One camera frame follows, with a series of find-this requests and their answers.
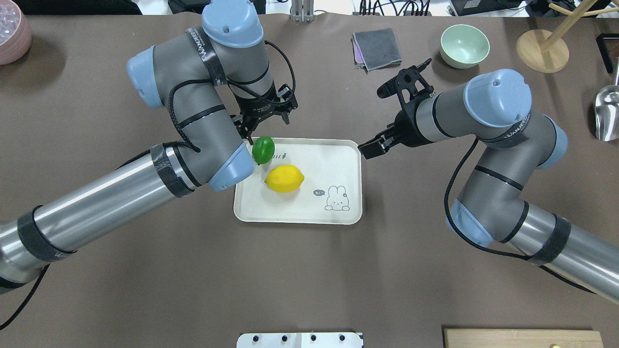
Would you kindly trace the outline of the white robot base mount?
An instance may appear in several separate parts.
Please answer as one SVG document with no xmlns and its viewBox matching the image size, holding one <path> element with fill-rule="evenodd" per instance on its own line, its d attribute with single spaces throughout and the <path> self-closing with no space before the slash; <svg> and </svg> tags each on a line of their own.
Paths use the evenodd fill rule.
<svg viewBox="0 0 619 348">
<path fill-rule="evenodd" d="M 239 336 L 237 348 L 363 348 L 362 333 L 298 332 L 246 333 Z"/>
</svg>

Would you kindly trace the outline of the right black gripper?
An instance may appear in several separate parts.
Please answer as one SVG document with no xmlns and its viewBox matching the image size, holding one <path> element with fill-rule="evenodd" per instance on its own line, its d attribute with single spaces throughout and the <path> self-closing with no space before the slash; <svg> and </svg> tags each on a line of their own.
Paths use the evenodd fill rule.
<svg viewBox="0 0 619 348">
<path fill-rule="evenodd" d="M 420 131 L 416 123 L 417 104 L 403 106 L 402 111 L 398 112 L 390 131 L 389 137 L 376 136 L 370 141 L 358 146 L 362 156 L 369 160 L 378 156 L 383 156 L 395 145 L 405 145 L 407 147 L 420 147 L 433 143 L 427 139 Z"/>
</svg>

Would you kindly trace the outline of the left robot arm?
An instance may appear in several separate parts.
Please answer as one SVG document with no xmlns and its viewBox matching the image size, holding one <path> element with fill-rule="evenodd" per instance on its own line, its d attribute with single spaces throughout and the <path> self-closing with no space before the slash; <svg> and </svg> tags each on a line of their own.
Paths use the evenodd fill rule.
<svg viewBox="0 0 619 348">
<path fill-rule="evenodd" d="M 259 123 L 296 109 L 295 86 L 276 88 L 268 41 L 251 0 L 209 0 L 201 24 L 127 63 L 151 108 L 167 108 L 181 141 L 154 145 L 115 171 L 1 227 L 1 292 L 44 266 L 176 198 L 219 192 L 254 172 L 246 141 Z"/>
</svg>

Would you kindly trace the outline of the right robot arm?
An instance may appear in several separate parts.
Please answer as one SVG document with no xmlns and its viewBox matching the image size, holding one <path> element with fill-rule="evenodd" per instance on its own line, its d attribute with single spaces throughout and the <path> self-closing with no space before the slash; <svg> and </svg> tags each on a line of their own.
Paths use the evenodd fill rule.
<svg viewBox="0 0 619 348">
<path fill-rule="evenodd" d="M 371 159 L 395 145 L 475 136 L 486 149 L 453 203 L 453 182 L 447 185 L 447 225 L 479 250 L 528 262 L 617 303 L 618 248 L 520 198 L 533 172 L 553 166 L 568 147 L 564 130 L 533 110 L 524 77 L 499 69 L 435 93 L 422 76 L 425 68 L 402 69 L 378 88 L 382 99 L 397 96 L 401 110 L 394 123 L 359 145 L 361 154 Z"/>
</svg>

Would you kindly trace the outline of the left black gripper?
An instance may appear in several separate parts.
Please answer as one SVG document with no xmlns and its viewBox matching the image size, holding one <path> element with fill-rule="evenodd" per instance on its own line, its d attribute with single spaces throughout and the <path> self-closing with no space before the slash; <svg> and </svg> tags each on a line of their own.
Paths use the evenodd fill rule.
<svg viewBox="0 0 619 348">
<path fill-rule="evenodd" d="M 289 125 L 291 111 L 298 108 L 296 96 L 288 85 L 281 86 L 278 91 L 274 85 L 270 86 L 268 92 L 261 95 L 268 102 L 253 96 L 244 98 L 244 92 L 236 87 L 232 87 L 231 91 L 239 105 L 239 116 L 234 117 L 234 125 L 242 139 L 246 139 L 250 145 L 254 145 L 251 135 L 259 123 L 272 115 L 279 115 L 284 123 Z"/>
</svg>

